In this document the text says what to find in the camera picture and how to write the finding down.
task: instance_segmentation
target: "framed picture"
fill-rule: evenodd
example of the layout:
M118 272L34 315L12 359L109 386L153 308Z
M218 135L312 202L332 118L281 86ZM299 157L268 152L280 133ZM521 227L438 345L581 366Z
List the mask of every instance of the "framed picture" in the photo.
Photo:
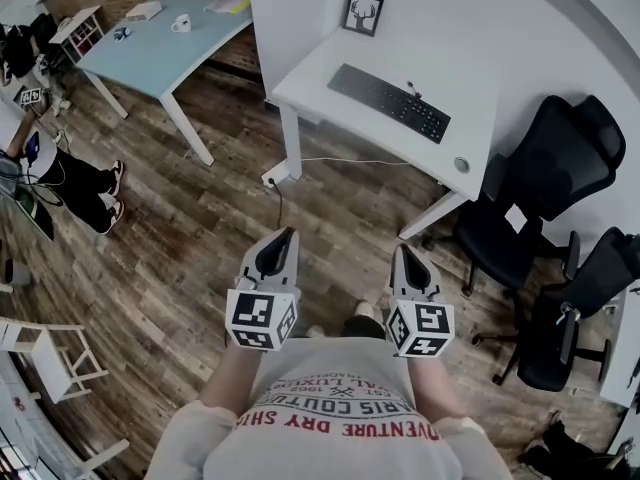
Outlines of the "framed picture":
M384 0L347 0L342 28L373 37Z

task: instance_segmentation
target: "light blue desk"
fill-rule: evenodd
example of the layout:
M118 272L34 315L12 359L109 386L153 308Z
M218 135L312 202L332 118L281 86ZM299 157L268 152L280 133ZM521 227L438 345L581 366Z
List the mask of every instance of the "light blue desk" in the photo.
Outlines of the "light blue desk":
M163 9L150 21L118 23L113 30L126 26L131 35L118 42L110 30L78 62L78 67L123 119L127 112L98 77L158 98L198 156L211 165L211 153L176 102L173 91L202 62L251 24L251 10L218 14L203 10L215 0L158 1ZM176 17L184 13L191 18L191 32L172 32Z

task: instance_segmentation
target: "white mug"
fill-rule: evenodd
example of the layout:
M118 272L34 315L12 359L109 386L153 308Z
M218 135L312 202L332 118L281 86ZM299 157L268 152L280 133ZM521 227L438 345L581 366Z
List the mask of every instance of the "white mug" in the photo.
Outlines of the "white mug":
M174 32L191 32L191 18L188 14L181 14L176 18L176 21L171 25L171 30Z

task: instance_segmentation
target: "deer antler picture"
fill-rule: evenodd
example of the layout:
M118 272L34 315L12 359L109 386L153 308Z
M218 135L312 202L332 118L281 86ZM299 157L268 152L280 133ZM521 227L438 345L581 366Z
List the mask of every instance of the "deer antler picture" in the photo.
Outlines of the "deer antler picture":
M378 18L380 17L383 0L364 0L364 5L362 5L362 1L363 0L349 0L342 26L362 34L373 36L378 24ZM360 7L366 8L367 4L369 7L368 10L363 11L360 9ZM351 24L354 18L355 27Z

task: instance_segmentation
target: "black keyboard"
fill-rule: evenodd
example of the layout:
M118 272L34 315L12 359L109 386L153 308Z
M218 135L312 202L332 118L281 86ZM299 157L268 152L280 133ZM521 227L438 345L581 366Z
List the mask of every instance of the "black keyboard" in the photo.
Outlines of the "black keyboard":
M329 82L333 89L440 144L451 118L413 94L360 69L343 64Z

